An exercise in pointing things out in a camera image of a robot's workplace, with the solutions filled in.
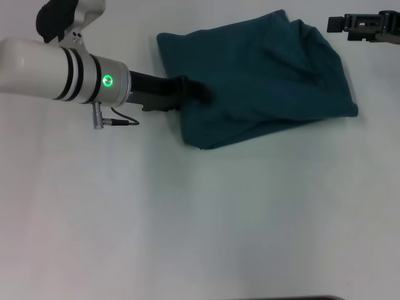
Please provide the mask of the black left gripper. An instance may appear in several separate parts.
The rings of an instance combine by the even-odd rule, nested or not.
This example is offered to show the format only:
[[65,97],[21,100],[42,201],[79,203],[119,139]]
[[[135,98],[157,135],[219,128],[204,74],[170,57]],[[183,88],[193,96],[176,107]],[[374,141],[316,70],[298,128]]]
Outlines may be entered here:
[[161,78],[131,71],[131,92],[127,103],[140,104],[142,110],[162,111],[180,110],[185,99],[196,99],[209,103],[212,94],[208,87],[186,76]]

